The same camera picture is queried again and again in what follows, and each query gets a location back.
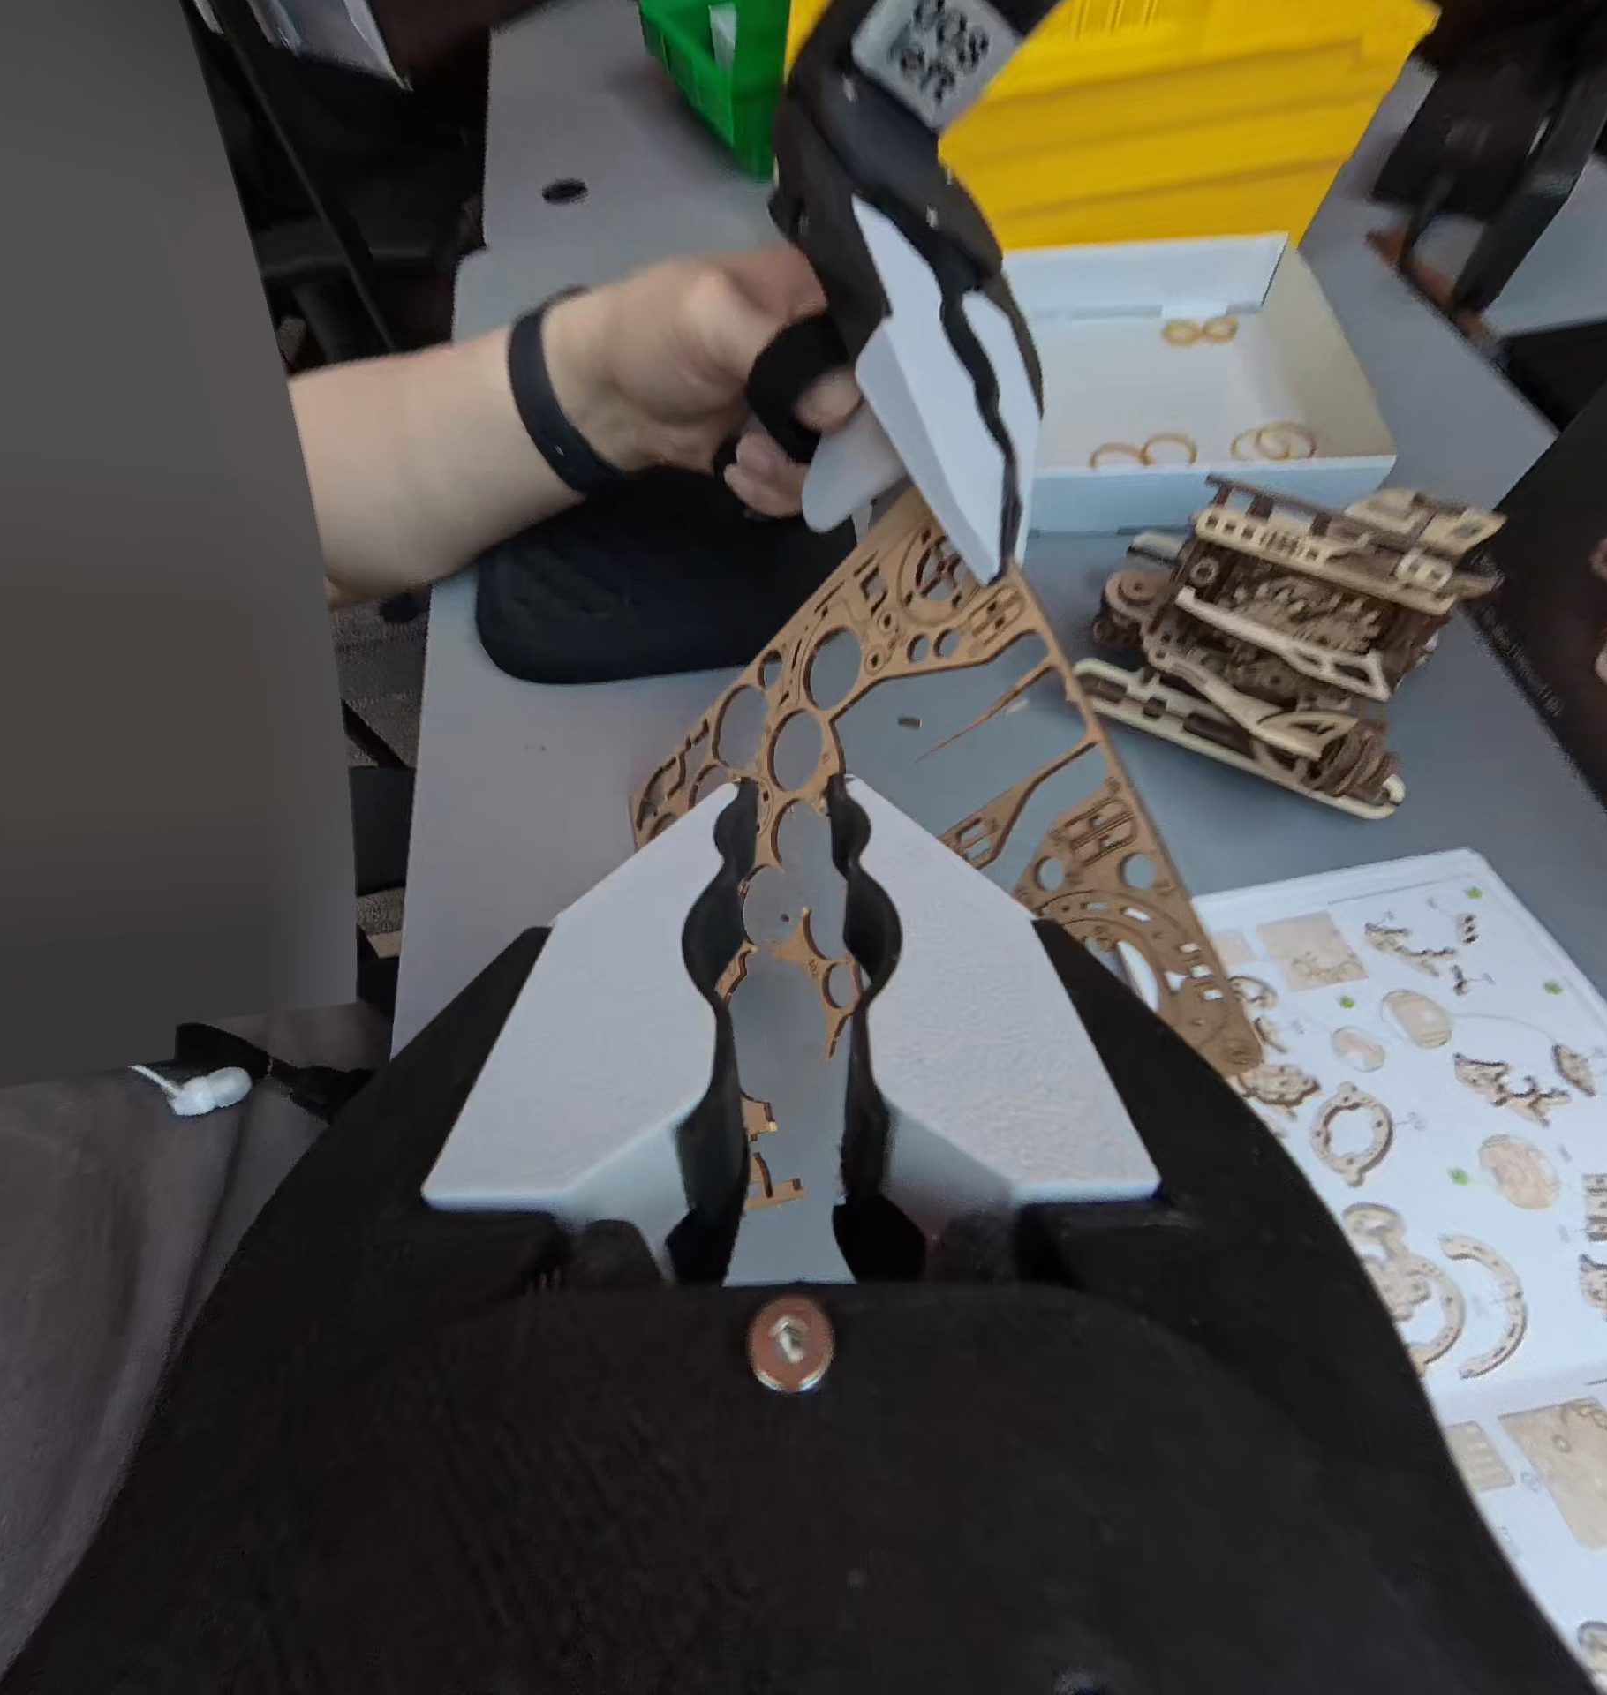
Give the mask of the green plastic bin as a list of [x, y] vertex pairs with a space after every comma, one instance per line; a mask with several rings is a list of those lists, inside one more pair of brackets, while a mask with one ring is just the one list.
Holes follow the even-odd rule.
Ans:
[[644, 42], [734, 164], [772, 180], [787, 1], [642, 1]]

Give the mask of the partly built wooden model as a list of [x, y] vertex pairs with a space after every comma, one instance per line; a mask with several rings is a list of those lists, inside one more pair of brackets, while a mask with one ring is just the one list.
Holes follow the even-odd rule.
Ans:
[[1378, 488], [1329, 505], [1237, 476], [1180, 535], [1144, 531], [1076, 662], [1113, 719], [1348, 815], [1405, 800], [1388, 703], [1501, 582], [1503, 511]]

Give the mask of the person's left forearm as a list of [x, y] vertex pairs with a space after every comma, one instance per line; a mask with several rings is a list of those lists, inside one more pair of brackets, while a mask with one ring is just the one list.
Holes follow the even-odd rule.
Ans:
[[430, 588], [581, 499], [518, 413], [511, 337], [289, 378], [328, 607]]

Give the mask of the black wrist rest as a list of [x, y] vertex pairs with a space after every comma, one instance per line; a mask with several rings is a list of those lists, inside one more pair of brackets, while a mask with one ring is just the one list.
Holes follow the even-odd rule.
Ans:
[[475, 623], [540, 684], [746, 666], [858, 547], [846, 521], [752, 515], [717, 476], [656, 468], [475, 560]]

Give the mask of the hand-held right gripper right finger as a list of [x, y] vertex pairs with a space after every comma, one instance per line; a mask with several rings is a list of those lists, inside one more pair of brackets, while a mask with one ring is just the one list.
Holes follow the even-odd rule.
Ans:
[[1144, 1202], [1160, 1174], [1031, 913], [858, 776], [828, 786], [852, 1015], [838, 1251], [921, 1278], [948, 1227]]

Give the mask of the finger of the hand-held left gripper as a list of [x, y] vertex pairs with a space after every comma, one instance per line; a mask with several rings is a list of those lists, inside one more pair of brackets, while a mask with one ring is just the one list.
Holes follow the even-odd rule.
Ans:
[[1027, 552], [1031, 492], [1044, 417], [1042, 360], [1027, 315], [1001, 270], [978, 288], [978, 343], [991, 378], [987, 427], [1005, 466], [999, 505], [1001, 564], [1021, 564]]
[[995, 582], [1009, 568], [999, 556], [1005, 460], [987, 427], [978, 290], [948, 301], [893, 219], [858, 197], [856, 221], [889, 303], [856, 362], [862, 394], [962, 562]]

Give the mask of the laser-cut wooden parts sheet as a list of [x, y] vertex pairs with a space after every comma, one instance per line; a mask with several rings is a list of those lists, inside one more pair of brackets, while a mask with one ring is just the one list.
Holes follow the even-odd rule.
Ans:
[[[870, 729], [876, 707], [891, 715], [915, 702], [919, 684], [925, 703], [942, 707], [985, 680], [999, 682], [985, 707], [936, 727], [932, 755], [1017, 711], [1062, 731], [1052, 756], [1017, 749], [1009, 774], [985, 774], [983, 794], [962, 800], [958, 817], [942, 825], [903, 807], [893, 796], [897, 772], [856, 772], [858, 715]], [[1042, 929], [1056, 966], [1093, 964], [1093, 947], [1111, 964], [1138, 959], [1154, 988], [1154, 1004], [1140, 1010], [1144, 1025], [1166, 1023], [1217, 1074], [1237, 1076], [1262, 1051], [1103, 725], [1023, 570], [1011, 564], [981, 584], [911, 494], [638, 782], [632, 839], [650, 843], [722, 782], [754, 780], [752, 876], [779, 872], [791, 817], [811, 809], [830, 819], [830, 780], [858, 776], [1009, 892]], [[828, 1049], [846, 1053], [848, 1076], [864, 980], [844, 937], [828, 953], [813, 917], [801, 915], [773, 941], [773, 955], [813, 976]]]

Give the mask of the black stand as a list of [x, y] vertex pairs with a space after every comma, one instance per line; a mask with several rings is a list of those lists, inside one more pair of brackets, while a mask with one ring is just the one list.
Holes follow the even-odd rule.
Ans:
[[1435, 74], [1368, 190], [1401, 219], [1370, 242], [1470, 339], [1607, 133], [1607, 1], [1447, 1]]

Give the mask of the white cardboard box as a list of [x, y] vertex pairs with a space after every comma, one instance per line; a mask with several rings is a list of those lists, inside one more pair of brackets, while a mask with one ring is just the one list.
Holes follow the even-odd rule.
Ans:
[[[1034, 533], [1188, 525], [1215, 494], [1211, 476], [1344, 505], [1392, 472], [1376, 390], [1288, 235], [1025, 248], [1005, 272], [1042, 356]], [[1166, 319], [1221, 313], [1240, 317], [1231, 344], [1162, 341]], [[1231, 458], [1239, 431], [1278, 417], [1315, 431], [1313, 458]], [[1162, 431], [1193, 435], [1199, 462], [1089, 470], [1103, 441]]]

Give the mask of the dark kit box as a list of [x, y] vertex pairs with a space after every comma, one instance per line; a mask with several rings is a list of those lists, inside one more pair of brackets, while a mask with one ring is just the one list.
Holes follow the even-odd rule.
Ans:
[[1607, 809], [1607, 380], [1519, 476], [1476, 623]]

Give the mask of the person's grey shirt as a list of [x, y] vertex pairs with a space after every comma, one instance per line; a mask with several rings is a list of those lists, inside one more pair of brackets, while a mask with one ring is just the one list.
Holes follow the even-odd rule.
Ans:
[[0, 1088], [0, 1675], [95, 1535], [224, 1261], [320, 1129], [273, 1084], [201, 1115], [128, 1068]]

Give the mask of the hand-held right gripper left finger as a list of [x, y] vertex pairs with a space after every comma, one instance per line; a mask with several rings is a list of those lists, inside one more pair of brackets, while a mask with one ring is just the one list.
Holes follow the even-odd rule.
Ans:
[[724, 782], [569, 904], [422, 1198], [634, 1225], [673, 1278], [722, 1278], [750, 1184], [730, 1008], [760, 790]]

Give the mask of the black wristband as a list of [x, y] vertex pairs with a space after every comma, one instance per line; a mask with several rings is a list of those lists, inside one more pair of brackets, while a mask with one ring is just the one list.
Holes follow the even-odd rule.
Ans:
[[518, 421], [540, 460], [575, 496], [601, 498], [626, 476], [605, 458], [564, 409], [548, 368], [544, 346], [546, 319], [554, 307], [587, 292], [583, 284], [562, 288], [536, 307], [514, 317], [509, 329], [505, 364]]

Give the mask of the white instruction booklet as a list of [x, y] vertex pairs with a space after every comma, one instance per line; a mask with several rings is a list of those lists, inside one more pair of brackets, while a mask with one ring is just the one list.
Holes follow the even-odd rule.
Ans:
[[1207, 894], [1246, 1084], [1607, 1690], [1607, 1004], [1472, 851]]

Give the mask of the yellow plastic bin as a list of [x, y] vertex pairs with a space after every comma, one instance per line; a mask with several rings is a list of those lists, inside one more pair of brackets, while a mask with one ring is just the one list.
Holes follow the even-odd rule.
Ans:
[[1301, 237], [1437, 9], [1062, 3], [942, 135], [1007, 250]]

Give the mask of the person's left hand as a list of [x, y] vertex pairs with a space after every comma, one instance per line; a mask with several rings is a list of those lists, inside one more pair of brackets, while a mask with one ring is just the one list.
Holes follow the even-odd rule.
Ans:
[[754, 513], [793, 517], [805, 464], [752, 421], [746, 386], [773, 339], [823, 311], [826, 293], [789, 242], [650, 264], [548, 307], [540, 344], [567, 423], [622, 472], [721, 472]]

